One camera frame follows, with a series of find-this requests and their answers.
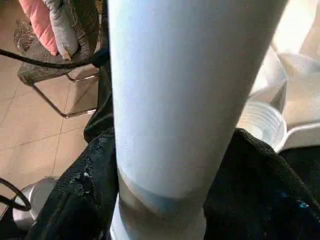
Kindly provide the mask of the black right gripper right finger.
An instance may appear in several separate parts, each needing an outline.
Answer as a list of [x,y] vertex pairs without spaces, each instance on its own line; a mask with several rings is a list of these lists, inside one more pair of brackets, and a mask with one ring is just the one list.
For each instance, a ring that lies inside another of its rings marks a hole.
[[320,148],[276,153],[234,131],[203,205],[207,240],[317,240]]

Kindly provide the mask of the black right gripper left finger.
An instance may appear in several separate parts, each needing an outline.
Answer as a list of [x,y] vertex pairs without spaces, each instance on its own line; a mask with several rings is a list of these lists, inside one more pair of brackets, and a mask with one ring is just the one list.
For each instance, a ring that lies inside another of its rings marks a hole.
[[94,138],[60,176],[27,240],[109,240],[119,192],[113,128]]

